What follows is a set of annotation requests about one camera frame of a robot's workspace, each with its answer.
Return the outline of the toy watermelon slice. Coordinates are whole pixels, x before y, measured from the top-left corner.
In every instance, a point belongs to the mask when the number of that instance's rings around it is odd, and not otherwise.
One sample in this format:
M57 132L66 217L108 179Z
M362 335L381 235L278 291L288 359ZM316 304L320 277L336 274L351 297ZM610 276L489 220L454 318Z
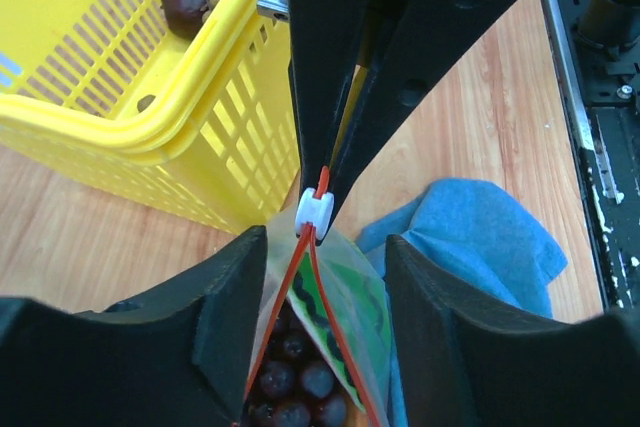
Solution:
M318 259L325 294L348 350L363 377L364 387L356 386L335 337L322 302L311 258L304 255L289 289L288 300L353 400L362 409L366 394L381 411L387 408L391 326L384 282L366 258Z

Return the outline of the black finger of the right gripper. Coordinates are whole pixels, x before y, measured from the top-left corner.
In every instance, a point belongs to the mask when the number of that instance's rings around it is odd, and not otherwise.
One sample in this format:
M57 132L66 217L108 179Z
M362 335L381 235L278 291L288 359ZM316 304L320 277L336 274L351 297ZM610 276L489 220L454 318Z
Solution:
M314 187L332 159L368 1L288 0L290 73L303 187Z
M331 168L340 209L353 184L440 79L516 0L408 0L379 43Z

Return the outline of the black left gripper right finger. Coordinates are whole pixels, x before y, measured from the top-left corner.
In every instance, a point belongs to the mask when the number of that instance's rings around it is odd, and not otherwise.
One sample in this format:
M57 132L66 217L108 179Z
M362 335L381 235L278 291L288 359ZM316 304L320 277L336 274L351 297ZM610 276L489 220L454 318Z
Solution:
M386 242L406 415L412 426L635 426L639 313L568 324L513 307Z

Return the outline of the white round zipper slider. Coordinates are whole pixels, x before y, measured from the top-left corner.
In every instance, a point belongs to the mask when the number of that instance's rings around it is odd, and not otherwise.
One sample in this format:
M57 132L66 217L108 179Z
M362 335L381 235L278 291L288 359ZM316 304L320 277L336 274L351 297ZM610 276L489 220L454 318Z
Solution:
M302 235L303 228L310 225L315 229L314 238L322 242L329 230L334 209L334 195L331 192L315 197L314 188L306 188L302 193L295 215L295 233Z

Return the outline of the clear zip bag orange seal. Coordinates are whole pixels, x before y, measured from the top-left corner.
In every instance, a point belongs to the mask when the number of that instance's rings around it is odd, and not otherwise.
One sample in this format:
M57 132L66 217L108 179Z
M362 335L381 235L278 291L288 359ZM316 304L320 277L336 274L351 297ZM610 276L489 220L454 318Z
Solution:
M246 387L253 388L277 316L289 306L372 426L390 423L392 335L384 282L353 242L330 229L330 174L267 226L266 274Z

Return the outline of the dark purple grape bunch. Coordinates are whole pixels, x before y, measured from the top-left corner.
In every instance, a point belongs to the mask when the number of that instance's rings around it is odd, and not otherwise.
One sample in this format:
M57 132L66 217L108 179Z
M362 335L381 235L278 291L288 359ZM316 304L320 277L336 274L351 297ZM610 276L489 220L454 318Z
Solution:
M285 304L245 401L242 426L345 426L349 405L337 376Z

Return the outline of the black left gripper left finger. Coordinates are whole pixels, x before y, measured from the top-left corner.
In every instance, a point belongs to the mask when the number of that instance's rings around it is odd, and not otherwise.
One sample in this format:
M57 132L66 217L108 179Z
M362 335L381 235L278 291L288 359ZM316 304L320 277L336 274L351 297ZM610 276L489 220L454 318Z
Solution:
M229 426L242 416L266 269L254 226L102 312L1 301L5 426Z

